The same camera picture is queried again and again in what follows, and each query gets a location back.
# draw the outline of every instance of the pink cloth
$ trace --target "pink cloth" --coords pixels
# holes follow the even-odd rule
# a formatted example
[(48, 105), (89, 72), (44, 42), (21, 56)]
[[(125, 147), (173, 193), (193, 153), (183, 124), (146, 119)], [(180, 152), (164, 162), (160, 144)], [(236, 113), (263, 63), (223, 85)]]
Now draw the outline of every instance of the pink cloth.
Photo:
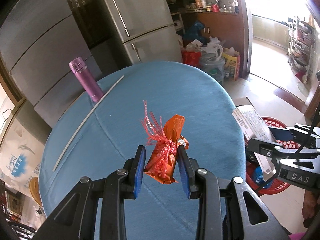
[(297, 234), (289, 235), (289, 237), (291, 240), (300, 240), (304, 236), (304, 234), (305, 233), (297, 233)]

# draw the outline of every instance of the cardboard box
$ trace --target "cardboard box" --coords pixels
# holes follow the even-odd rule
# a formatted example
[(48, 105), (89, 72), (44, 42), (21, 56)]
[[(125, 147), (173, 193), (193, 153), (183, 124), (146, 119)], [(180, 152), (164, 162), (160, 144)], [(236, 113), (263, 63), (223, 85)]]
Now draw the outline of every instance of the cardboard box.
[[(251, 138), (257, 138), (272, 142), (276, 141), (268, 126), (252, 105), (238, 106), (232, 112), (232, 115), (236, 119), (241, 130), (244, 133), (244, 136), (248, 141)], [(276, 173), (275, 166), (271, 162), (271, 158), (260, 155), (258, 153), (254, 154), (262, 169), (263, 180), (267, 181)]]
[(239, 77), (240, 71), (240, 53), (235, 51), (235, 57), (232, 57), (226, 53), (227, 51), (229, 51), (229, 49), (223, 48), (222, 57), (226, 60), (224, 67), (229, 66), (229, 79), (236, 81)]

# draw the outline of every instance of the white box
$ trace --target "white box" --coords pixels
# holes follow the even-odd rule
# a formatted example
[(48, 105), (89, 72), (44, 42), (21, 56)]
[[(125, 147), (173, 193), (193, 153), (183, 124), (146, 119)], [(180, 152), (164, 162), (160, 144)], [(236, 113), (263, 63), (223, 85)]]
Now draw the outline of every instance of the white box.
[[(262, 139), (275, 142), (273, 134), (265, 124), (264, 120), (257, 113), (252, 105), (238, 106), (232, 112), (245, 137), (249, 141), (251, 138)], [(263, 180), (266, 181), (276, 173), (275, 166), (271, 158), (254, 153), (262, 169)]]

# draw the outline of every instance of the white plastic stick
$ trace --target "white plastic stick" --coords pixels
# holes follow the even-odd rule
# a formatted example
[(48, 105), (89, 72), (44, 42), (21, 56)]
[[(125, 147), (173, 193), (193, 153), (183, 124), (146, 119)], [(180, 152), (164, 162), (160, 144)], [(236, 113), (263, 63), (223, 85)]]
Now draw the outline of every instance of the white plastic stick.
[(52, 171), (55, 171), (61, 158), (63, 157), (64, 153), (66, 152), (66, 150), (68, 149), (70, 143), (72, 142), (72, 140), (74, 139), (74, 137), (77, 135), (77, 133), (79, 132), (79, 130), (81, 129), (81, 127), (84, 125), (85, 121), (87, 121), (87, 119), (89, 118), (89, 116), (93, 113), (93, 111), (97, 108), (97, 106), (100, 104), (100, 102), (110, 93), (110, 91), (120, 82), (121, 79), (123, 79), (124, 76), (122, 76), (121, 78), (119, 78), (119, 80), (113, 84), (113, 86), (108, 90), (107, 93), (105, 93), (105, 95), (99, 100), (99, 102), (92, 108), (92, 110), (89, 112), (89, 114), (86, 116), (86, 118), (82, 121), (82, 123), (79, 125), (78, 129), (75, 131), (75, 133), (73, 134), (73, 136), (71, 137), (71, 139), (68, 141), (67, 145), (65, 146), (65, 148), (63, 149), (59, 159), (57, 160), (57, 163), (55, 164), (55, 166), (53, 167)]

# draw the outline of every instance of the bottle lid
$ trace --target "bottle lid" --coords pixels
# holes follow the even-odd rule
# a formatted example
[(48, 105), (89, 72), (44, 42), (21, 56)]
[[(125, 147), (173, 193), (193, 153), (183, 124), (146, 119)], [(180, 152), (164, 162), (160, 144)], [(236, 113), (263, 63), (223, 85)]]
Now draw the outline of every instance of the bottle lid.
[(84, 61), (81, 57), (77, 57), (69, 63), (69, 67), (73, 73), (78, 72), (79, 70), (81, 70), (85, 66), (86, 66), (86, 64), (84, 63)]

